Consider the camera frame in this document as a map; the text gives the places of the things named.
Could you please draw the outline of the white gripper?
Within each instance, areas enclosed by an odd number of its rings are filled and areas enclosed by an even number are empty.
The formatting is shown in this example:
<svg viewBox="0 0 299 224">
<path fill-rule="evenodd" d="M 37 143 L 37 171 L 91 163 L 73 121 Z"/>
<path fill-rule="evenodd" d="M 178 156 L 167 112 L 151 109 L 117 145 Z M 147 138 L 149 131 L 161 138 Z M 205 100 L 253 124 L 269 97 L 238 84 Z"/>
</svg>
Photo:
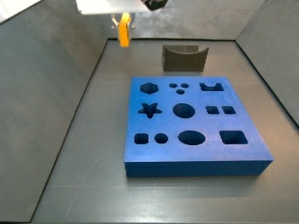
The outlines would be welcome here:
<svg viewBox="0 0 299 224">
<path fill-rule="evenodd" d="M 130 13 L 130 28 L 134 30 L 137 28 L 137 12 L 149 11 L 142 0 L 77 0 L 77 5 L 83 15 L 113 14 L 113 29 L 119 27 L 115 14 L 134 12 Z"/>
</svg>

